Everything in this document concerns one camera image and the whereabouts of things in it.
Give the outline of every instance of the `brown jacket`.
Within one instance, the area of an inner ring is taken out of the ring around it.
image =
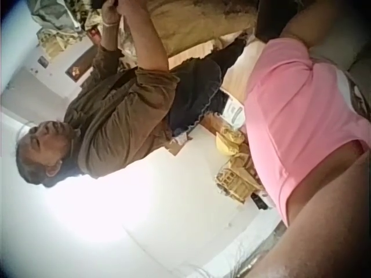
[[[140,68],[117,73],[120,55],[98,49],[91,76],[64,118],[81,134],[71,156],[93,178],[125,168],[171,138],[164,118],[179,79]]]

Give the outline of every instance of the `bracelet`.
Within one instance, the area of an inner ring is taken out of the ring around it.
[[[104,21],[102,21],[102,25],[105,26],[105,27],[117,26],[119,24],[120,24],[120,21],[116,22],[116,23],[105,23]]]

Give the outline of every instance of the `ear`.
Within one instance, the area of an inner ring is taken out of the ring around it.
[[[62,160],[58,161],[55,165],[53,166],[47,166],[46,167],[46,175],[48,177],[54,177],[56,174],[58,174],[60,168],[62,166]]]

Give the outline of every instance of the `white wall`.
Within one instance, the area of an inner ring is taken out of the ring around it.
[[[1,94],[4,112],[21,122],[63,120],[69,100],[63,99],[21,68]]]
[[[1,24],[1,92],[36,47],[40,25],[32,20],[26,0],[18,1]]]
[[[29,52],[22,65],[46,87],[61,97],[75,96],[81,90],[80,85],[90,71],[83,75],[78,82],[74,82],[68,77],[66,70],[92,45],[92,41],[88,37],[84,37],[81,42],[69,46],[64,52],[55,57],[47,68],[43,68],[37,62],[40,56],[47,57],[43,49],[37,46]]]
[[[177,157],[161,149],[98,181],[73,178],[45,189],[19,177],[20,126],[4,118],[1,260],[14,277],[186,277],[258,215],[251,202],[240,206],[217,192],[212,177],[226,158],[202,127]]]

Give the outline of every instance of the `dark object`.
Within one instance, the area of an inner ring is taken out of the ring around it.
[[[211,52],[194,63],[190,70],[185,62],[172,69],[180,78],[175,99],[168,114],[173,136],[191,132],[206,113],[223,113],[229,96],[220,90],[227,70],[242,54],[245,41],[236,39],[224,49]]]
[[[40,58],[37,60],[37,62],[43,67],[47,68],[49,65],[48,60],[44,56],[40,56]]]
[[[267,43],[278,38],[283,28],[298,12],[298,4],[294,0],[260,0],[255,36]]]
[[[255,205],[257,206],[257,208],[259,210],[267,210],[268,209],[268,205],[261,199],[261,197],[258,194],[252,193],[251,194],[251,199],[253,199]]]
[[[88,69],[93,64],[93,59],[97,54],[98,46],[93,45],[89,48],[79,59],[74,62],[69,69],[66,71],[66,74],[75,82],[77,82],[80,77],[88,71]]]
[[[92,0],[92,8],[94,10],[99,10],[102,8],[103,4],[105,3],[106,0]],[[114,3],[115,6],[118,5],[118,0],[115,0]]]

